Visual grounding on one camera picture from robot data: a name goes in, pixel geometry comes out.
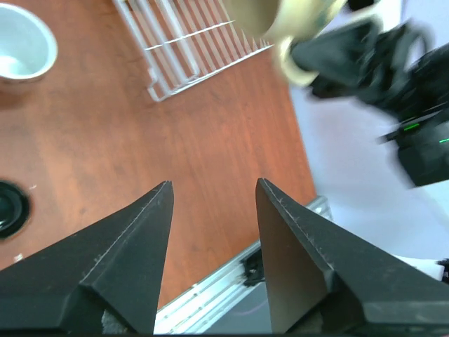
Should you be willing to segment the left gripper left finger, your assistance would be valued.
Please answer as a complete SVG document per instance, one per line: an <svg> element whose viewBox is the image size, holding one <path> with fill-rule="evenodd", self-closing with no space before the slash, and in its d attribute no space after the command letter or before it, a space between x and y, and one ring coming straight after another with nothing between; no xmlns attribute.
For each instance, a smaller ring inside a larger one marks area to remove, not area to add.
<svg viewBox="0 0 449 337"><path fill-rule="evenodd" d="M173 216L164 181L127 207L1 271L1 332L152 333Z"/></svg>

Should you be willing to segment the beige round mug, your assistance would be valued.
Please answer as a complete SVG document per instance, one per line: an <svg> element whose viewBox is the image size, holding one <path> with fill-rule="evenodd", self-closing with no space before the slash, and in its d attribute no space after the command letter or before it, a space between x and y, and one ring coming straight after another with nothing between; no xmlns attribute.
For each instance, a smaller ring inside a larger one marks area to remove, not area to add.
<svg viewBox="0 0 449 337"><path fill-rule="evenodd" d="M319 75L298 67L290 49L309 41L344 8L346 0L225 1L229 17L248 35L272 44L277 70L292 84L305 87Z"/></svg>

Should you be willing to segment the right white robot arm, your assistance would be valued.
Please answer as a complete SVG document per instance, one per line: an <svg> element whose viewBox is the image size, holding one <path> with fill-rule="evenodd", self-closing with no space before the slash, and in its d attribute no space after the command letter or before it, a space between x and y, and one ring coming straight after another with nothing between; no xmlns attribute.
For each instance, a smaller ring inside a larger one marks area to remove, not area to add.
<svg viewBox="0 0 449 337"><path fill-rule="evenodd" d="M295 42L288 55L315 71L311 95L355 97L398 124L382 137L395 142L414 186L448 179L448 45L431 47L429 32L411 22L392 28L368 14L379 1L350 1L354 23Z"/></svg>

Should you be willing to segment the white mug brown dots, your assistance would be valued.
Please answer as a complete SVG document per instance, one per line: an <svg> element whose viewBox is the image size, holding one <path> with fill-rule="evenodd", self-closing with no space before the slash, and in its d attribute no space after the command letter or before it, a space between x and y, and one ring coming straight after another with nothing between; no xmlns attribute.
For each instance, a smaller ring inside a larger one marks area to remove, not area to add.
<svg viewBox="0 0 449 337"><path fill-rule="evenodd" d="M1 4L1 91L21 94L48 74L58 57L58 43L48 25L33 12Z"/></svg>

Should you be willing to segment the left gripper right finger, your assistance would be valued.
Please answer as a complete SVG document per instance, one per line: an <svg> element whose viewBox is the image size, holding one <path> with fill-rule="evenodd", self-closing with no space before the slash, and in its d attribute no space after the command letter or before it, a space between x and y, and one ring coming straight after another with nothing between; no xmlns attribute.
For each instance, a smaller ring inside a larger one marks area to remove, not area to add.
<svg viewBox="0 0 449 337"><path fill-rule="evenodd" d="M276 333L447 333L448 285L256 185L257 221Z"/></svg>

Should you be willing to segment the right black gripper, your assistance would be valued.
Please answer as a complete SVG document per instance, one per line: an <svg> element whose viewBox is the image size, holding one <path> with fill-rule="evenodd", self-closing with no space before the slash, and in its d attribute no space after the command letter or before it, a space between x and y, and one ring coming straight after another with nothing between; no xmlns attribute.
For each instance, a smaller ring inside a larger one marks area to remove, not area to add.
<svg viewBox="0 0 449 337"><path fill-rule="evenodd" d="M402 1L349 1L361 20L291 47L295 64L320 75L310 84L320 99L355 96L393 116L448 115L448 45L433 48L425 28L401 22ZM382 32L377 36L377 23Z"/></svg>

